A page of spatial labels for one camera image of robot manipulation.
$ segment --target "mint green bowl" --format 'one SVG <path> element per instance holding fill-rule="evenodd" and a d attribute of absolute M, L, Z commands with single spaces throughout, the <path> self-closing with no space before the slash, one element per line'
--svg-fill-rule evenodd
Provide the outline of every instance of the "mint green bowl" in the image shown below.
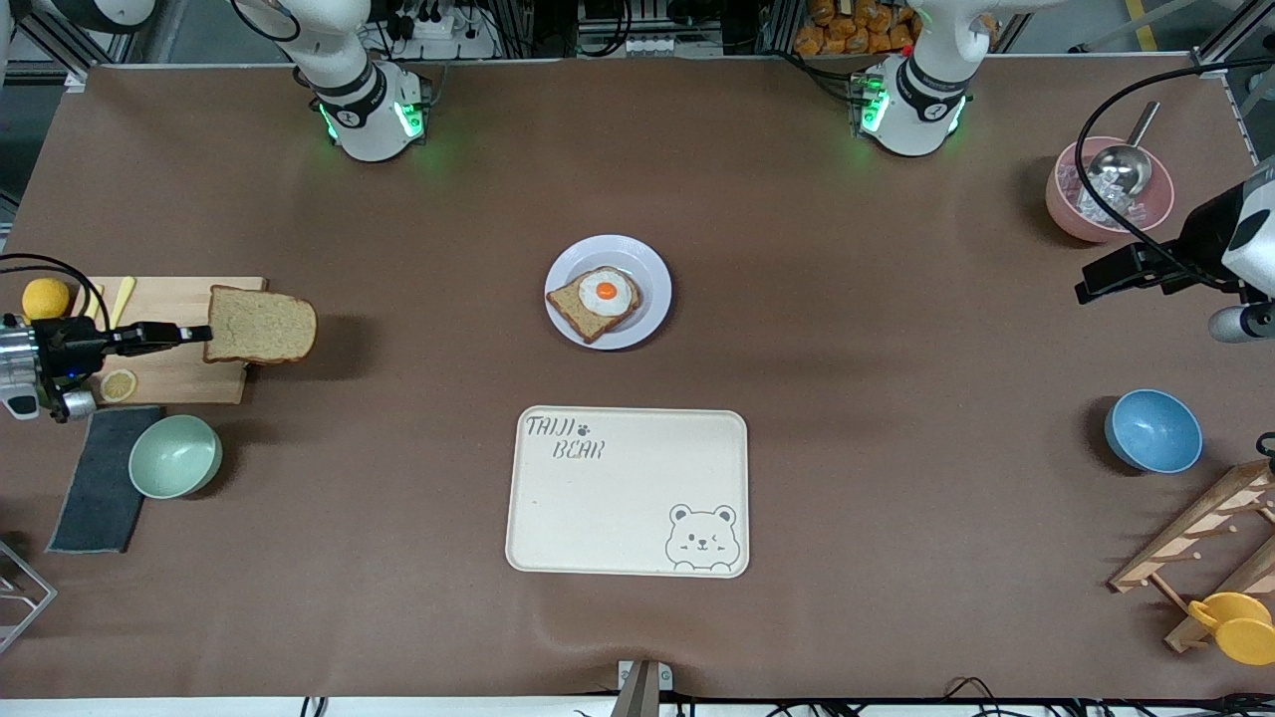
<path fill-rule="evenodd" d="M 194 416 L 168 416 L 147 429 L 129 454 L 129 477 L 147 498 L 181 498 L 208 485 L 222 466 L 222 440 Z"/>

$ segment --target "floor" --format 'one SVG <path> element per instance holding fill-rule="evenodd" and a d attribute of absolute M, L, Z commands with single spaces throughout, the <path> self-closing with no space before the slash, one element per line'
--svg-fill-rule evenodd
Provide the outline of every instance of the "floor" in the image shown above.
<path fill-rule="evenodd" d="M 616 699 L 613 697 L 509 697 L 509 698 L 455 698 L 455 697 L 334 697 L 321 711 L 324 717 L 486 717 L 502 714 L 505 717 L 604 717 L 611 713 Z M 150 698 L 150 699 L 28 699 L 4 700 L 0 708 L 9 717 L 71 717 L 93 714 L 94 717 L 177 717 L 200 714 L 201 717 L 275 717 L 296 714 L 301 698 L 292 697 L 223 697 L 223 698 Z M 871 712 L 875 717 L 1057 717 L 1063 711 L 1021 706 L 1010 703 L 986 709 L 986 706 L 963 704 L 870 704 L 859 707 L 859 712 Z M 1105 717 L 1198 717 L 1198 709 L 1176 707 L 1153 707 L 1137 712 L 1132 707 L 1114 706 L 1105 708 Z M 662 704 L 659 717 L 681 717 L 685 714 L 703 717 L 771 717 L 776 713 L 787 717 L 805 716 L 805 708 L 793 707 L 779 711 L 771 704 Z M 1086 709 L 1090 717 L 1102 714 L 1099 708 Z"/>
<path fill-rule="evenodd" d="M 1127 22 L 1131 15 L 1154 10 L 1169 0 L 1070 0 L 1033 15 L 1014 46 L 1019 54 L 1061 54 L 1094 40 Z M 1150 32 L 1126 33 L 1095 51 L 1137 52 L 1141 50 L 1190 50 L 1204 42 L 1229 17 L 1219 3 L 1201 0 L 1151 24 Z M 218 0 L 161 1 L 161 11 L 149 31 L 140 60 L 175 64 L 259 64 L 286 61 L 269 41 L 258 37 L 235 17 L 228 3 Z M 14 59 L 33 59 L 40 50 L 20 34 L 13 45 Z M 1261 33 L 1248 38 L 1233 56 L 1261 56 Z M 1248 94 L 1252 70 L 1232 73 L 1235 101 Z M 61 94 L 60 85 L 6 85 L 0 100 L 0 191 L 20 199 L 40 152 L 48 122 Z M 1248 129 L 1258 157 L 1275 154 L 1275 101 L 1258 102 L 1248 116 Z M 0 225 L 11 212 L 0 202 Z"/>

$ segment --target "bread slice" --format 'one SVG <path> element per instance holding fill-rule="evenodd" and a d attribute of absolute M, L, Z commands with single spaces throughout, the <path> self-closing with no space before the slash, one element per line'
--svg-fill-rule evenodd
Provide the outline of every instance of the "bread slice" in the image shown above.
<path fill-rule="evenodd" d="M 319 320 L 302 299 L 214 285 L 208 325 L 213 339 L 204 344 L 207 364 L 289 364 L 314 348 Z"/>
<path fill-rule="evenodd" d="M 580 302 L 580 283 L 598 272 L 615 272 L 625 278 L 625 283 L 629 285 L 629 295 L 632 299 L 629 301 L 629 309 L 623 314 L 618 316 L 602 316 L 589 311 Z M 557 309 L 558 314 L 562 314 L 566 323 L 571 324 L 571 328 L 575 329 L 575 333 L 580 334 L 580 338 L 585 343 L 598 341 L 598 337 L 620 325 L 635 309 L 641 306 L 641 291 L 638 290 L 638 285 L 629 278 L 629 274 L 615 267 L 598 267 L 592 272 L 585 272 L 562 288 L 546 293 L 544 299 Z"/>

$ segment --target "brown table mat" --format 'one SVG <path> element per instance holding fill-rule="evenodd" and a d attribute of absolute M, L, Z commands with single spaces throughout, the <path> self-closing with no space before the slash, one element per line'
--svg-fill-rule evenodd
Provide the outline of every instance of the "brown table mat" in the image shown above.
<path fill-rule="evenodd" d="M 287 70 L 94 70 L 11 248 L 91 274 L 265 276 L 314 301 L 320 339 L 244 406 L 191 411 L 227 447 L 212 495 L 149 501 L 125 555 L 34 558 L 61 595 L 0 688 L 575 693 L 655 657 L 701 695 L 937 695 L 956 675 L 1005 697 L 1269 689 L 1216 651 L 1172 654 L 1181 615 L 1103 583 L 1255 457 L 1271 347 L 1211 341 L 1227 299 L 1205 290 L 1076 306 L 1104 250 L 1043 204 L 1082 119 L 1184 61 L 992 59 L 921 159 L 853 139 L 778 61 L 456 66 L 430 143 L 375 166 L 326 144 Z M 1145 142 L 1177 180 L 1169 239 L 1251 163 L 1220 83 L 1144 94 L 1099 129 L 1164 102 Z M 558 251 L 602 232 L 673 273 L 636 351 L 570 344 L 538 300 Z M 1132 476 L 1100 445 L 1109 397 L 1139 387 L 1200 417 L 1191 472 Z M 511 569 L 514 421 L 536 403 L 741 413 L 748 570 Z M 0 421 L 0 526 L 43 545 L 82 431 Z M 1243 527 L 1165 574 L 1211 588 L 1267 531 Z"/>

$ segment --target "wooden dish rack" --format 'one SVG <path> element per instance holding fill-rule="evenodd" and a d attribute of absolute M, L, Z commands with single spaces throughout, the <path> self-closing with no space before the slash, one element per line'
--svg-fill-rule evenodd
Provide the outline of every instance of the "wooden dish rack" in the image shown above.
<path fill-rule="evenodd" d="M 1265 455 L 1275 453 L 1264 445 L 1269 439 L 1275 440 L 1275 434 L 1264 434 L 1257 441 L 1258 452 Z M 1275 526 L 1275 512 L 1271 510 L 1275 503 L 1262 500 L 1266 491 L 1275 489 L 1272 462 L 1275 459 L 1233 466 L 1221 480 L 1116 573 L 1108 582 L 1112 589 L 1123 593 L 1136 587 L 1155 586 L 1164 597 L 1186 612 L 1187 602 L 1160 577 L 1159 569 L 1170 563 L 1200 560 L 1201 555 L 1192 550 L 1196 541 L 1237 532 L 1238 528 L 1228 524 L 1228 521 L 1241 513 L 1257 513 Z M 1275 592 L 1275 535 L 1213 592 L 1242 592 L 1251 596 Z M 1193 647 L 1205 647 L 1207 643 L 1204 640 L 1207 635 L 1204 625 L 1187 616 L 1173 628 L 1164 642 L 1176 652 L 1186 652 Z"/>

